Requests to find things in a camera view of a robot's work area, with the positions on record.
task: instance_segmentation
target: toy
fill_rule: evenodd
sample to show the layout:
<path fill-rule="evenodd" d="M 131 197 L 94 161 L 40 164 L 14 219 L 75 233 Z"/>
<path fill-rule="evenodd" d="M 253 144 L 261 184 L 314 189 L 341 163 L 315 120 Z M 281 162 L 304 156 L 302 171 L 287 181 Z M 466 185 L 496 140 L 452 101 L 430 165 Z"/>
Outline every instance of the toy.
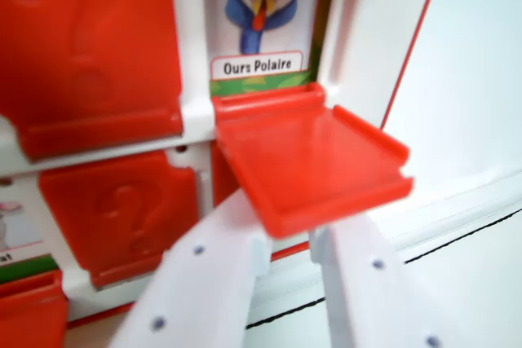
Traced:
<path fill-rule="evenodd" d="M 219 13 L 240 37 L 226 18 L 225 1 Z M 313 196 L 315 204 L 332 191 L 349 190 L 335 176 L 325 181 L 321 172 L 336 171 L 327 164 L 332 157 L 343 163 L 344 151 L 335 146 L 356 147 L 349 143 L 354 127 L 380 134 L 375 126 L 383 121 L 425 1 L 331 0 L 316 83 L 308 83 L 312 73 L 296 73 L 268 86 L 252 78 L 278 76 L 258 75 L 241 81 L 255 87 L 250 94 L 230 95 L 224 84 L 218 83 L 218 91 L 213 87 L 218 80 L 212 70 L 219 66 L 214 42 L 220 35 L 212 35 L 215 25 L 207 19 L 212 0 L 0 0 L 5 15 L 0 73 L 10 87 L 0 100 L 0 202 L 23 206 L 61 269 L 45 279 L 10 282 L 5 292 L 39 304 L 47 303 L 40 293 L 52 293 L 50 303 L 60 309 L 63 324 L 66 317 L 80 319 L 133 302 L 164 252 L 239 187 L 263 211 L 274 236 L 297 234 L 285 238 L 285 247 L 306 241 L 306 233 L 295 230 L 313 229 L 318 215 L 332 222 L 407 194 L 411 183 L 396 172 L 404 150 L 378 137 L 374 143 L 391 148 L 387 163 L 393 165 L 384 166 L 397 180 L 389 184 L 391 191 L 379 193 L 378 200 L 365 192 L 350 193 L 349 202 L 331 198 L 306 209 L 306 218 L 299 216 L 307 199 L 302 194 Z M 315 12 L 315 0 L 299 0 L 288 24 L 263 33 L 262 52 L 268 34 L 297 23 L 305 5 Z M 268 20 L 268 2 L 266 7 Z M 307 37 L 314 12 L 306 13 Z M 356 22 L 345 24 L 346 15 Z M 390 25 L 400 29 L 386 45 Z M 234 56 L 245 61 L 239 41 L 230 42 Z M 299 45 L 309 51 L 311 42 Z M 281 71 L 270 64 L 288 69 L 288 56 L 290 70 L 296 64 L 295 72 L 306 70 L 297 60 L 306 63 L 309 56 L 292 49 L 287 58 L 278 51 L 281 62 L 269 53 L 254 55 L 260 56 L 260 72 Z M 370 65 L 378 72 L 368 72 Z M 259 143 L 249 130 L 259 132 Z M 263 187 L 278 183 L 274 176 L 284 171 L 288 160 L 277 159 L 284 156 L 280 149 L 294 152 L 291 171 L 281 176 L 283 189 L 299 192 Z M 361 185 L 366 176 L 354 173 Z M 379 188 L 373 175 L 368 178 L 372 189 Z M 325 186 L 314 187 L 316 181 Z M 284 224 L 278 225 L 280 216 Z M 275 242 L 274 249 L 281 246 Z M 57 295 L 57 286 L 63 294 Z M 2 313 L 0 324 L 12 325 L 10 317 Z M 24 315 L 16 317 L 19 327 L 8 329 L 13 341 L 27 328 Z M 40 340 L 46 347 L 45 336 Z"/>

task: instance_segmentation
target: white surface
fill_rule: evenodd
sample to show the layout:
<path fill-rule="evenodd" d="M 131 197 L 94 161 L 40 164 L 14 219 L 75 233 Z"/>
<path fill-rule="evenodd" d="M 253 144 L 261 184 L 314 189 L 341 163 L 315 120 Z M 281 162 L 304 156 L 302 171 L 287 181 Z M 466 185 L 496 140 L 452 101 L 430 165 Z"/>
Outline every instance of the white surface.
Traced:
<path fill-rule="evenodd" d="M 381 125 L 425 1 L 333 0 L 317 77 L 328 106 Z"/>
<path fill-rule="evenodd" d="M 271 252 L 236 191 L 165 253 L 110 346 L 241 347 L 255 278 L 268 273 Z"/>
<path fill-rule="evenodd" d="M 521 232 L 522 214 L 516 214 L 407 266 L 469 337 L 469 346 L 522 346 Z M 329 343 L 322 302 L 247 330 L 244 347 L 316 348 Z"/>
<path fill-rule="evenodd" d="M 321 264 L 333 348 L 414 348 L 429 341 L 469 346 L 368 215 L 335 222 L 311 239 L 313 259 Z"/>
<path fill-rule="evenodd" d="M 412 203 L 522 171 L 521 16 L 518 0 L 431 0 L 385 126 L 411 148 Z"/>

